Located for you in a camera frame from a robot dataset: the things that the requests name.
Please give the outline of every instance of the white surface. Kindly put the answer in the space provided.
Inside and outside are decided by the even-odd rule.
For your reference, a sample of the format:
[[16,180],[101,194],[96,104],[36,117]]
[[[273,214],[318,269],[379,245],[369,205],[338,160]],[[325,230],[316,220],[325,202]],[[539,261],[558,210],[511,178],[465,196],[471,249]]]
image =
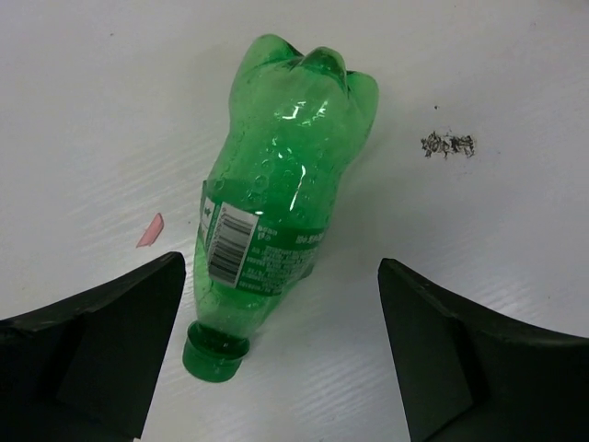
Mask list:
[[[143,441],[407,441],[381,258],[589,336],[588,22],[584,0],[2,1],[2,317],[168,250],[190,269],[248,44],[333,46],[382,95],[322,259],[223,385],[180,362],[189,276]],[[445,127],[478,154],[424,158],[420,138]],[[164,232],[136,250],[156,212]]]

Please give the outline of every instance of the green bottle cap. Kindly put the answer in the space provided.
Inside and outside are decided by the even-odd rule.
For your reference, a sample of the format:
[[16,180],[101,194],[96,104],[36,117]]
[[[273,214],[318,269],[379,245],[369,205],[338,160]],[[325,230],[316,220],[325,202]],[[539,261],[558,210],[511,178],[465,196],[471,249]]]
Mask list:
[[238,339],[194,321],[188,328],[182,363],[198,379],[225,382],[236,374],[248,351],[248,339]]

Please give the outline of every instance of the plastic bottle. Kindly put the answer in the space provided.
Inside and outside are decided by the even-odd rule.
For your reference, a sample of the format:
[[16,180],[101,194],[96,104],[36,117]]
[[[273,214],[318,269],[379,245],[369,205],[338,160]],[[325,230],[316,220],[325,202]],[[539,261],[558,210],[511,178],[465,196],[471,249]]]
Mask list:
[[362,149],[378,87],[341,56],[256,39],[235,77],[225,145],[203,185],[194,257],[198,321],[185,367],[230,379],[248,338],[310,273],[341,174]]

